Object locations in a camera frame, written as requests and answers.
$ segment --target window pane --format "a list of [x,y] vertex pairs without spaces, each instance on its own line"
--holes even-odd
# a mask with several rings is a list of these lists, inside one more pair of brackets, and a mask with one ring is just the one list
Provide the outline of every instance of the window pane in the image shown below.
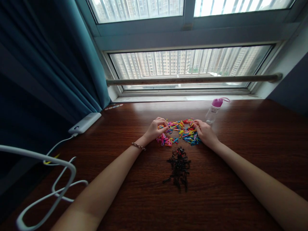
[[183,15],[184,0],[89,0],[98,23]]
[[286,9],[293,2],[294,0],[196,0],[194,17]]
[[[110,54],[120,79],[254,75],[271,46]],[[130,85],[127,90],[245,87],[247,83]]]

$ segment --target forearm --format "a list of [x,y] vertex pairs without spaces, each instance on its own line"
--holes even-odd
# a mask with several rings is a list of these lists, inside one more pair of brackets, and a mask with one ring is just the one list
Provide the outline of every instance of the forearm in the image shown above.
[[[145,147],[149,141],[142,136],[136,143]],[[72,230],[73,224],[78,224],[74,230],[84,230],[83,225],[86,230],[96,230],[141,151],[130,146],[118,156],[81,192],[53,230]]]
[[308,202],[222,143],[211,147],[284,230],[308,229]]

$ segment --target white power bank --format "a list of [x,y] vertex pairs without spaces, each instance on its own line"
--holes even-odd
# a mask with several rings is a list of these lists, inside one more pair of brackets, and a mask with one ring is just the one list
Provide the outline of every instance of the white power bank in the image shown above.
[[70,134],[74,134],[74,133],[82,134],[82,133],[84,133],[101,116],[102,116],[102,114],[98,113],[98,112],[88,114],[81,121],[76,123],[70,130],[68,130],[68,133],[70,133]]

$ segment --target window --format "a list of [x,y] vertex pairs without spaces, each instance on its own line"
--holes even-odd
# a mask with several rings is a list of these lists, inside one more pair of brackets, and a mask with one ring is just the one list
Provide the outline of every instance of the window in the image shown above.
[[[225,47],[110,54],[120,79],[253,75],[272,46]],[[162,65],[162,58],[168,61]],[[125,90],[242,88],[248,83],[126,85]]]
[[183,15],[184,0],[90,0],[98,23]]
[[135,85],[155,78],[268,74],[306,0],[76,0],[119,96],[251,94],[258,82]]
[[196,0],[194,17],[290,8],[293,0]]

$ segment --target window sill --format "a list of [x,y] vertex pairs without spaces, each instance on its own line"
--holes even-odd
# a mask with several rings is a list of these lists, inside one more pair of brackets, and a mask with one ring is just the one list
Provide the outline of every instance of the window sill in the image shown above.
[[213,100],[214,98],[227,97],[230,100],[261,99],[255,95],[187,95],[187,96],[132,96],[118,97],[113,103],[137,102],[168,102],[168,101],[198,101]]

